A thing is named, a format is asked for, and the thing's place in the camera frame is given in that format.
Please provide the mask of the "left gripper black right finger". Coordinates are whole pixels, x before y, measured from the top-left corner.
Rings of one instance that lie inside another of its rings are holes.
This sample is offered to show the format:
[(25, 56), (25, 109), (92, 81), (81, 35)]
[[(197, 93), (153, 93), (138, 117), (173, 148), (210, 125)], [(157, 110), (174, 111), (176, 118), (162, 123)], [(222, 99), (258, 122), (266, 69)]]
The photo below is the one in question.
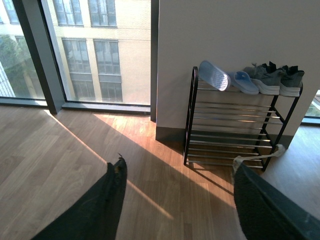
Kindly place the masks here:
[(248, 240), (318, 240), (320, 221), (247, 167), (233, 162), (234, 201)]

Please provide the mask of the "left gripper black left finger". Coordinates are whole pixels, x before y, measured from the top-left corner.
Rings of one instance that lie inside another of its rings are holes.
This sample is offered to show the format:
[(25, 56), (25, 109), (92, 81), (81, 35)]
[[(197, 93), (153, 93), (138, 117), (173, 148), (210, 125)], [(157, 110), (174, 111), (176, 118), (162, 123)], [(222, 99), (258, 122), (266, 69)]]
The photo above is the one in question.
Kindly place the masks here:
[(127, 164), (115, 164), (69, 209), (33, 237), (34, 240), (114, 240), (127, 185)]

